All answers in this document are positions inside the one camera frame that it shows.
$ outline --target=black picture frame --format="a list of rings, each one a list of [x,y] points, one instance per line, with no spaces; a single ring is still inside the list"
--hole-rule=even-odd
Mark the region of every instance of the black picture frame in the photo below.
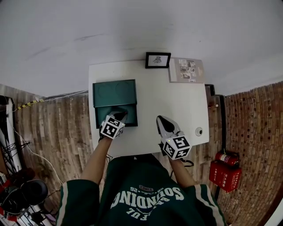
[[[150,55],[168,56],[166,66],[149,66]],[[171,53],[146,52],[145,68],[169,68],[170,58],[171,58]]]

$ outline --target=open box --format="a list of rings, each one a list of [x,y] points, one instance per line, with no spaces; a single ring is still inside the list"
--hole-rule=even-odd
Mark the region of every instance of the open box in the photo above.
[[[127,111],[126,127],[138,126],[136,82],[120,80],[93,83],[93,106],[96,113],[96,128],[112,111]]]

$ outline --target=red fire extinguisher box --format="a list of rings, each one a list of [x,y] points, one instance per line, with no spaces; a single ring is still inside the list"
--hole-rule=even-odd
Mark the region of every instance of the red fire extinguisher box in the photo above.
[[[226,191],[233,191],[238,187],[241,168],[234,168],[221,161],[213,161],[210,164],[209,180]]]

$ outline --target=black and white marker cube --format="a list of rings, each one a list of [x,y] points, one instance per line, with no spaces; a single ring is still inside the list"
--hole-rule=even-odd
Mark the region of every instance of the black and white marker cube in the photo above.
[[[107,115],[106,120],[102,125],[101,133],[105,136],[110,137],[111,139],[115,139],[116,137],[121,135],[124,127],[124,123]]]
[[[177,136],[166,139],[163,150],[174,160],[186,157],[191,150],[191,145],[186,136]]]

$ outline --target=white table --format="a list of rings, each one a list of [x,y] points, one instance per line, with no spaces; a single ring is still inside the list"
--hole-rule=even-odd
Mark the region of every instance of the white table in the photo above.
[[[89,115],[94,148],[99,139],[93,107],[92,84],[115,80],[136,79],[138,127],[126,127],[113,140],[111,156],[160,152],[156,117],[175,120],[192,145],[209,141],[207,97],[204,84],[170,83],[168,69],[145,69],[144,60],[95,64],[89,67]],[[201,136],[195,134],[201,127]]]

